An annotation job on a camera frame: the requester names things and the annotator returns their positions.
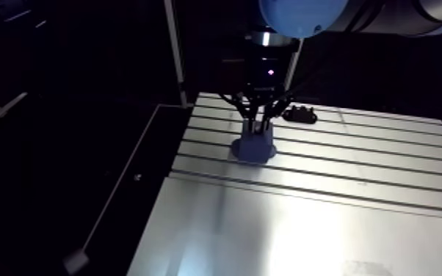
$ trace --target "dark background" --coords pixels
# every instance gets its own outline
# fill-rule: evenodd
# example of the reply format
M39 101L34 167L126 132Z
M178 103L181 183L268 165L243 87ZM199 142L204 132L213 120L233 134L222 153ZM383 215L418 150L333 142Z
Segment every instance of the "dark background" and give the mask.
M236 89L239 72L220 60L243 57L246 3L175 1L191 101L200 91ZM179 104L163 1L0 4L0 105L29 93L0 120L0 275L62 275L62 259L85 242L155 106ZM305 40L294 83L336 38ZM298 95L442 119L442 35L351 34ZM157 114L82 273L125 274L188 116Z

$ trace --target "small black object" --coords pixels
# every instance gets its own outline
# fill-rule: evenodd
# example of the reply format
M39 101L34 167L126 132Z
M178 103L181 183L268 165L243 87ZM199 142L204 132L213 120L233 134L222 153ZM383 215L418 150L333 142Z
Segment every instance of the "small black object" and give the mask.
M308 124L314 124L318 120L317 115L314 113L314 108L311 107L310 109L307 109L304 106L293 106L291 109L283 112L283 118L290 122Z

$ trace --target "metal table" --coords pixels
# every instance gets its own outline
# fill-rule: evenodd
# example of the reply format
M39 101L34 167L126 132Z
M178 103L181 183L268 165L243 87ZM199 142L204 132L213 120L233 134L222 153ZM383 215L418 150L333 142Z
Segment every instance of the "metal table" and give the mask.
M314 108L241 164L242 119L201 93L128 275L442 275L442 122Z

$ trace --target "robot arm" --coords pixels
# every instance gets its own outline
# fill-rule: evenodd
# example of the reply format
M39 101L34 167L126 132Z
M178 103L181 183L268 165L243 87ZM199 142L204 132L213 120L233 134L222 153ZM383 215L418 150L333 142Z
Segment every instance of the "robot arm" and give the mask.
M272 140L270 119L285 112L293 101L294 92L312 80L320 66L340 45L338 40L329 47L329 53L311 68L302 84L292 90L285 90L284 70L281 68L288 67L291 55L302 43L299 39L323 31L341 32L343 35L363 32L409 37L442 34L442 0L253 1L255 9L250 16L252 30L245 37L246 84L242 92L231 98L221 95L245 119L241 141L261 141L258 146L246 148L272 147L272 142L266 143ZM258 122L256 117L261 106L264 113ZM306 117L315 118L311 110L302 111L308 112ZM242 142L233 151L239 159L243 159L244 155ZM274 152L271 147L266 147L267 158L269 153Z

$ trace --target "blue object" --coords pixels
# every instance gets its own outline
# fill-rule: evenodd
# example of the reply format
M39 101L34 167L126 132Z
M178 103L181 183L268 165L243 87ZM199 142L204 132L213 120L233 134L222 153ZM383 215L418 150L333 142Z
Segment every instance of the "blue object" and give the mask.
M325 31L348 0L258 0L264 20L279 34L311 37Z
M261 122L255 122L256 128ZM261 134L253 134L248 130L248 121L243 122L242 137L231 143L231 152L240 161L265 164L276 154L272 144L272 123L269 129Z

